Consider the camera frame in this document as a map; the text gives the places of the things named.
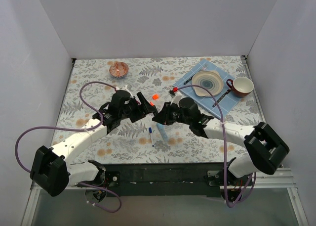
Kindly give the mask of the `light blue highlighter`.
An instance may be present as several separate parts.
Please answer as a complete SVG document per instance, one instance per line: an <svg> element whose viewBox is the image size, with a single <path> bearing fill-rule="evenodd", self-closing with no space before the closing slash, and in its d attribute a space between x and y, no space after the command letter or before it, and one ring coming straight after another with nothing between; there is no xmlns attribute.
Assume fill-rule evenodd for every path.
<svg viewBox="0 0 316 226"><path fill-rule="evenodd" d="M168 136L167 136L167 133L164 129L164 125L160 124L160 123L157 123L157 128L162 136L162 139L165 141L165 142L168 142Z"/></svg>

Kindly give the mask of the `orange highlighter cap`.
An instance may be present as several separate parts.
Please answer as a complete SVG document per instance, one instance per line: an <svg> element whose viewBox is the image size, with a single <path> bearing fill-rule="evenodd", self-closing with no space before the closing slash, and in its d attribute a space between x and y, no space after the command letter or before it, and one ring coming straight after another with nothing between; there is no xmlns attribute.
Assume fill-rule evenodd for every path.
<svg viewBox="0 0 316 226"><path fill-rule="evenodd" d="M152 98L153 98L153 100L157 100L157 99L159 99L159 95L155 94L155 95L152 96Z"/></svg>

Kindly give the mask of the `white blue marker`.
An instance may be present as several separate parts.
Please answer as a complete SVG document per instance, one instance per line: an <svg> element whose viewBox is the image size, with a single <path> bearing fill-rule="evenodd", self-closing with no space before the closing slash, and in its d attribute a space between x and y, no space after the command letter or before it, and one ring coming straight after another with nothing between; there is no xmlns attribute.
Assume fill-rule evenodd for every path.
<svg viewBox="0 0 316 226"><path fill-rule="evenodd" d="M149 135L150 135L150 139L151 139L151 145L152 145L152 147L154 147L155 146L155 141L154 141L153 132L149 133Z"/></svg>

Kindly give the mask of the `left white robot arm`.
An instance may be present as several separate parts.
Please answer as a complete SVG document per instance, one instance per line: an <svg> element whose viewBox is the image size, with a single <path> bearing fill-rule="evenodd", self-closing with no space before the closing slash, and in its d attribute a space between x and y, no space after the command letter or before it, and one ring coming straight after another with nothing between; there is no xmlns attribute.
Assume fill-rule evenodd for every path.
<svg viewBox="0 0 316 226"><path fill-rule="evenodd" d="M116 91L110 102L103 104L90 120L76 133L50 148L41 146L35 153L30 178L49 195L59 195L68 184L89 181L101 186L105 180L104 167L90 161L71 165L96 140L117 128L122 120L139 121L148 114L157 114L155 106L141 92L132 96L126 90Z"/></svg>

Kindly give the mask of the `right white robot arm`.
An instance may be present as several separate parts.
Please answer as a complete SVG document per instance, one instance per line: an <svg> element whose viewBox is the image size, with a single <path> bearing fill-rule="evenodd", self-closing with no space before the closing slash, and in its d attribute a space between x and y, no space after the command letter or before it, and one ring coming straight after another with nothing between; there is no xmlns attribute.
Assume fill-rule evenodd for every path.
<svg viewBox="0 0 316 226"><path fill-rule="evenodd" d="M255 172L273 175L289 153L289 147L267 123L243 126L223 123L212 116L202 114L193 99L186 97L177 104L166 102L155 114L153 121L162 125L182 123L195 135L221 139L245 147L248 154L235 157L214 176L218 184L235 185L242 177Z"/></svg>

